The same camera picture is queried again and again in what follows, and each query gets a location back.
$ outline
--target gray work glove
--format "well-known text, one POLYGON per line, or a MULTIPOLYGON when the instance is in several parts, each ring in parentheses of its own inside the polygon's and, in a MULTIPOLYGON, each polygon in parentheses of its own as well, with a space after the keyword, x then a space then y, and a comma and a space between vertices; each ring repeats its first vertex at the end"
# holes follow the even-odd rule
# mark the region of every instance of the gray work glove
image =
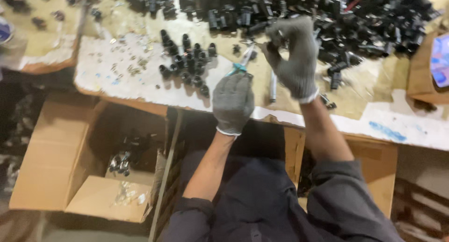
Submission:
POLYGON ((230 136, 242 134, 254 110, 250 76, 237 73, 224 77, 215 87, 212 107, 219 132, 230 136))
POLYGON ((300 104, 312 102, 318 96, 319 89, 314 79, 318 48, 311 19, 280 20, 267 28, 265 33, 271 42, 266 43, 262 51, 274 73, 300 104), (278 51, 283 41, 288 41, 288 61, 278 51))

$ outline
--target person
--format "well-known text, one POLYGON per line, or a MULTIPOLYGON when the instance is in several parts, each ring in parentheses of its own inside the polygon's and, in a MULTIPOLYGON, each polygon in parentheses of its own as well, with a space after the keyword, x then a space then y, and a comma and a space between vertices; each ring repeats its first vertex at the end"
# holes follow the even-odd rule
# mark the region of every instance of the person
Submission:
POLYGON ((298 204, 285 164, 268 157, 274 155, 271 147, 260 157, 229 154, 254 109, 251 77, 239 73, 224 77, 213 92, 215 136, 205 152, 191 155, 201 155, 199 164, 186 162, 195 167, 194 173, 162 233, 163 241, 403 241, 374 203, 359 162, 318 97, 312 27, 305 17, 278 21, 267 29, 272 40, 262 47, 274 73, 300 103, 306 145, 317 162, 307 213, 298 204), (278 52, 284 41, 289 43, 288 60, 278 52), (239 168, 227 174, 235 168, 230 163, 239 163, 239 168))

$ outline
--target forearm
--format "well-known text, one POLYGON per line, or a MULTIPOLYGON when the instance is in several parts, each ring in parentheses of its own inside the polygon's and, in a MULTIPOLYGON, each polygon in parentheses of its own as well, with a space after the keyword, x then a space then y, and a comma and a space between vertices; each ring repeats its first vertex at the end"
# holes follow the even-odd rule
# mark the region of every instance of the forearm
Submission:
POLYGON ((205 153, 185 188, 183 197, 212 201, 220 186, 226 158, 234 142, 234 136, 216 132, 214 140, 205 153))
POLYGON ((351 161, 354 156, 330 119, 329 113, 319 98, 309 104, 301 104, 306 124, 306 145, 318 161, 351 161))

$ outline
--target open cardboard box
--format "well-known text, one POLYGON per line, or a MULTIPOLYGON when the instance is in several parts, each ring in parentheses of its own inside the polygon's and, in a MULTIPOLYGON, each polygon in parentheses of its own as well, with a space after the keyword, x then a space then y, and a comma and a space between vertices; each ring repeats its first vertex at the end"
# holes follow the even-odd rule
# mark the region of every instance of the open cardboard box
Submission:
POLYGON ((141 223, 160 188, 168 120, 78 94, 50 94, 20 169, 10 209, 62 210, 141 223), (152 134, 129 176, 107 169, 123 134, 152 134))
POLYGON ((427 34, 411 58, 407 96, 431 104, 449 104, 449 88, 439 88, 430 70, 433 40, 438 36, 438 31, 427 34))

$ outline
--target wooden workbench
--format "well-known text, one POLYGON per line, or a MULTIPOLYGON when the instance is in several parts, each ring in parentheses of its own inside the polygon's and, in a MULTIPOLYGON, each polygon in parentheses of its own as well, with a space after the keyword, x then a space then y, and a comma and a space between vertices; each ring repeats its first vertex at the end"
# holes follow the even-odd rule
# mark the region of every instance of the wooden workbench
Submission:
MULTIPOLYGON (((443 8, 446 2, 432 1, 436 9, 443 8)), ((239 43, 240 34, 210 34, 207 22, 188 21, 182 12, 176 19, 165 21, 159 11, 153 20, 148 14, 130 10, 124 0, 102 0, 98 8, 106 14, 101 22, 103 30, 96 37, 83 36, 80 45, 75 84, 82 93, 132 100, 134 103, 212 111, 211 98, 200 96, 198 89, 184 87, 179 78, 162 79, 158 66, 169 66, 171 58, 161 55, 163 47, 159 43, 159 31, 167 30, 177 45, 181 45, 183 33, 190 36, 192 44, 199 43, 203 48, 211 42, 217 45, 220 55, 207 65, 203 76, 211 91, 231 69, 232 62, 239 62, 240 55, 234 55, 232 47, 239 43), (122 43, 118 41, 120 37, 123 37, 122 43)), ((95 26, 93 19, 87 19, 86 26, 95 26)), ((258 43, 266 40, 265 36, 256 39, 258 43)), ((414 101, 406 97, 408 59, 392 55, 376 61, 366 60, 343 71, 344 85, 334 91, 329 90, 327 67, 318 64, 316 79, 321 92, 338 106, 331 111, 331 117, 340 131, 449 150, 449 106, 437 106, 436 111, 426 112, 415 107, 414 101)), ((251 117, 304 126, 298 103, 290 98, 289 91, 281 84, 278 84, 277 102, 269 103, 271 69, 263 55, 260 53, 250 61, 247 68, 255 76, 256 107, 251 117)))
POLYGON ((2 1, 3 17, 14 25, 13 47, 0 47, 2 67, 30 74, 51 73, 76 65, 78 27, 82 20, 81 4, 68 6, 65 0, 26 0, 29 13, 14 12, 2 1), (64 21, 57 21, 51 14, 62 11, 64 21), (40 17, 47 23, 46 29, 38 29, 31 18, 40 17))

